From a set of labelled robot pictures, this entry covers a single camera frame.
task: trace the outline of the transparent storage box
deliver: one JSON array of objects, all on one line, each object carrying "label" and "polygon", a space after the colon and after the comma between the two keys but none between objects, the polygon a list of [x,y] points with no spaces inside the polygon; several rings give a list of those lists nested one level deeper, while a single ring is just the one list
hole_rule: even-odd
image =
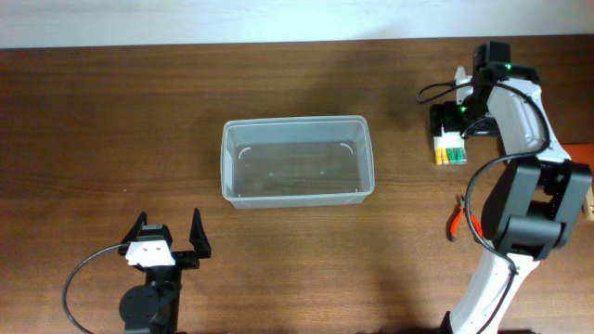
[{"label": "transparent storage box", "polygon": [[221,188],[236,208],[354,204],[374,187],[373,151],[363,117],[225,124]]}]

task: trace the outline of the pliers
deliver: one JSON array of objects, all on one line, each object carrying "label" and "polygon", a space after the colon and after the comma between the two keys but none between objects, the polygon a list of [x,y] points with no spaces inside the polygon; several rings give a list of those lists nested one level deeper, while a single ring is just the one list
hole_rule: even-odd
[{"label": "pliers", "polygon": [[[462,219],[462,217],[464,216],[464,197],[462,195],[458,195],[458,214],[456,215],[456,217],[454,218],[454,220],[452,221],[452,224],[450,225],[449,229],[448,229],[448,236],[450,241],[456,241],[456,234],[458,232],[458,223],[460,222],[460,219]],[[476,230],[476,232],[478,233],[479,237],[483,237],[483,229],[481,228],[481,223],[479,223],[479,221],[476,219],[476,217],[474,216],[474,214],[471,213],[471,220],[472,220],[472,225],[474,226],[474,229]]]}]

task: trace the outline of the black cable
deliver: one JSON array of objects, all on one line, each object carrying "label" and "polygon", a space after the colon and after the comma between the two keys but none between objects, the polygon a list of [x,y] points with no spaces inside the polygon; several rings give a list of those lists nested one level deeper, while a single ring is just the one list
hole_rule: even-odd
[{"label": "black cable", "polygon": [[74,278],[76,273],[78,273],[78,271],[81,270],[81,268],[85,264],[91,262],[91,260],[95,259],[97,256],[99,256],[103,253],[120,248],[120,246],[123,246],[123,244],[109,246],[106,249],[100,250],[100,251],[96,252],[95,254],[89,256],[88,258],[86,258],[86,260],[82,261],[76,268],[74,268],[74,270],[72,270],[71,274],[68,276],[68,279],[66,279],[66,284],[64,284],[64,290],[62,291],[62,307],[64,308],[64,313],[66,313],[68,320],[70,320],[72,322],[72,324],[75,325],[77,328],[79,328],[83,333],[93,334],[92,331],[84,328],[83,325],[79,324],[78,321],[76,321],[76,319],[74,319],[74,317],[72,316],[71,310],[68,308],[68,300],[67,300],[68,287],[70,286],[72,279]]},{"label": "black cable", "polygon": [[[472,83],[470,83],[470,82],[456,85],[456,81],[451,81],[449,83],[434,83],[434,84],[430,84],[428,86],[425,86],[423,89],[421,89],[419,91],[419,93],[417,94],[417,103],[419,103],[419,104],[425,104],[425,103],[431,102],[431,101],[433,101],[435,99],[438,99],[441,96],[446,96],[446,95],[450,94],[453,91],[457,91],[460,88],[468,87],[470,85],[472,85]],[[448,87],[451,87],[451,88],[446,89],[445,91],[439,93],[436,96],[432,96],[432,97],[429,97],[429,98],[424,99],[424,100],[420,99],[420,95],[423,94],[424,91],[426,91],[426,90],[428,90],[430,88],[440,87],[440,86],[448,86]]]},{"label": "black cable", "polygon": [[485,118],[478,119],[478,120],[474,121],[474,122],[473,122],[471,125],[469,125],[469,126],[466,128],[466,129],[464,129],[464,131],[462,131],[462,132],[460,133],[460,137],[461,137],[462,139],[468,139],[468,137],[466,136],[466,133],[467,133],[467,132],[468,132],[468,131],[469,131],[471,128],[473,128],[474,126],[476,126],[477,124],[479,124],[479,123],[481,123],[481,122],[484,122],[484,121],[487,121],[487,120],[490,120],[490,119],[491,119],[491,118],[486,118],[486,117],[485,117]]},{"label": "black cable", "polygon": [[[417,102],[419,104],[424,104],[424,103],[433,101],[436,98],[439,98],[441,96],[449,94],[453,91],[456,91],[460,88],[469,86],[471,84],[473,84],[473,83],[468,82],[468,83],[459,84],[452,88],[446,89],[444,92],[442,92],[436,96],[430,97],[425,100],[420,100],[420,94],[423,91],[425,91],[431,87],[431,86],[427,86],[427,87],[421,89],[421,91],[417,94]],[[476,240],[479,241],[479,243],[481,244],[481,246],[483,246],[484,249],[486,249],[487,251],[490,251],[494,255],[502,258],[510,265],[510,278],[508,279],[508,284],[507,284],[505,290],[503,291],[503,293],[501,294],[501,298],[499,299],[499,302],[497,303],[495,310],[493,310],[493,313],[491,313],[491,315],[489,316],[487,321],[484,323],[484,325],[481,327],[481,329],[479,329],[479,331],[477,332],[477,334],[480,334],[489,326],[489,324],[491,324],[491,322],[497,315],[499,308],[501,307],[501,305],[503,304],[503,301],[505,301],[508,293],[510,292],[514,277],[516,275],[518,275],[518,268],[516,267],[515,262],[509,256],[499,253],[497,250],[495,250],[495,248],[493,248],[491,245],[487,244],[486,241],[479,236],[478,232],[474,228],[474,225],[472,224],[472,220],[471,220],[471,194],[472,194],[472,190],[474,189],[474,184],[476,183],[476,180],[478,179],[478,177],[482,173],[484,173],[484,171],[486,171],[487,169],[493,167],[494,165],[496,165],[500,162],[517,160],[517,159],[522,159],[522,158],[530,158],[530,157],[536,156],[539,153],[544,152],[550,145],[550,132],[549,132],[549,125],[547,124],[547,119],[545,117],[545,113],[538,107],[538,105],[532,100],[532,98],[529,97],[528,95],[526,95],[524,92],[522,92],[519,89],[516,89],[514,87],[503,84],[503,83],[478,83],[478,84],[485,85],[485,86],[491,86],[491,87],[503,88],[503,89],[511,91],[512,93],[523,98],[526,101],[526,103],[528,103],[530,105],[530,107],[535,111],[536,116],[538,117],[540,123],[542,124],[543,131],[545,133],[544,143],[543,143],[542,147],[540,147],[539,149],[532,151],[532,152],[510,154],[510,155],[506,155],[506,156],[491,160],[490,162],[484,164],[481,168],[479,168],[479,170],[476,171],[476,173],[474,173],[474,175],[471,178],[471,181],[469,181],[468,186],[466,188],[466,194],[464,196],[464,215],[466,216],[466,222],[468,223],[468,226],[472,232],[472,235],[474,236],[474,238]]]}]

